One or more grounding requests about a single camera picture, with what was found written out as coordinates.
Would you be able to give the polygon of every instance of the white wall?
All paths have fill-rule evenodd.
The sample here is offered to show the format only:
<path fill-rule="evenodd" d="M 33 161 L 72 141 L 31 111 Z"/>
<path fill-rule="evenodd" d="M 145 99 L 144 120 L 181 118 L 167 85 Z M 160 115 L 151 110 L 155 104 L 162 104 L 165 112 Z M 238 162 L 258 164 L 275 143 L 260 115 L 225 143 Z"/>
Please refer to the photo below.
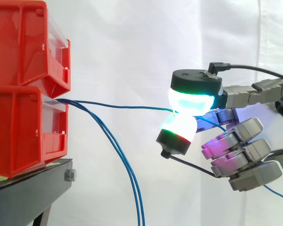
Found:
<path fill-rule="evenodd" d="M 205 69 L 209 62 L 220 61 L 259 64 L 283 73 L 283 31 L 277 26 L 283 18 L 276 12 L 269 16 L 275 6 L 267 2 L 272 1 L 47 0 L 72 45 L 72 91 L 65 97 L 169 107 L 167 91 L 177 69 Z M 263 23 L 278 30 L 267 26 L 263 38 Z M 275 32 L 279 39 L 262 47 L 262 40 Z M 269 61 L 264 58 L 267 49 Z M 275 49 L 281 51 L 272 64 Z M 258 77 L 241 70 L 220 76 L 224 85 L 250 85 Z M 147 225 L 283 225 L 283 202 L 266 189 L 233 192 L 226 179 L 160 157 L 155 140 L 168 113 L 89 109 L 123 148 L 141 187 Z M 71 107 L 69 116 L 67 157 L 74 159 L 77 180 L 53 204 L 48 225 L 137 225 L 130 180 L 113 147 L 88 114 Z M 201 145 L 219 133 L 197 134 L 182 157 L 209 169 Z M 283 178 L 272 187 L 283 193 Z"/>

